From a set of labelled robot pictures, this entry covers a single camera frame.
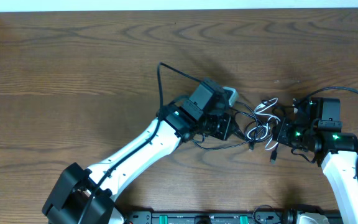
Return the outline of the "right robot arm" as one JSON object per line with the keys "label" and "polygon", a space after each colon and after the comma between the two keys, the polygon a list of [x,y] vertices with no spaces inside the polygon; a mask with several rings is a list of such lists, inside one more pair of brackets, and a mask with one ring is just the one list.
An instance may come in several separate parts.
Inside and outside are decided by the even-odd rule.
{"label": "right robot arm", "polygon": [[273,129],[273,140],[292,151],[312,152],[327,177],[344,223],[358,223],[358,139],[341,131],[341,104],[335,98],[308,98],[294,105],[294,119]]}

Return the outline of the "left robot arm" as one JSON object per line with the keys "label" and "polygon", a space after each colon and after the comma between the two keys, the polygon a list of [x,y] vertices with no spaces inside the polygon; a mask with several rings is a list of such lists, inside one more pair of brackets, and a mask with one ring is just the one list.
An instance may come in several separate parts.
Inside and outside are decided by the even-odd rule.
{"label": "left robot arm", "polygon": [[191,96],[179,96],[159,109],[146,130],[115,154],[86,169],[75,162],[68,166],[42,213],[49,223],[124,223],[115,206],[122,191],[197,134],[227,140],[232,121],[227,111],[237,99],[235,89],[205,78]]}

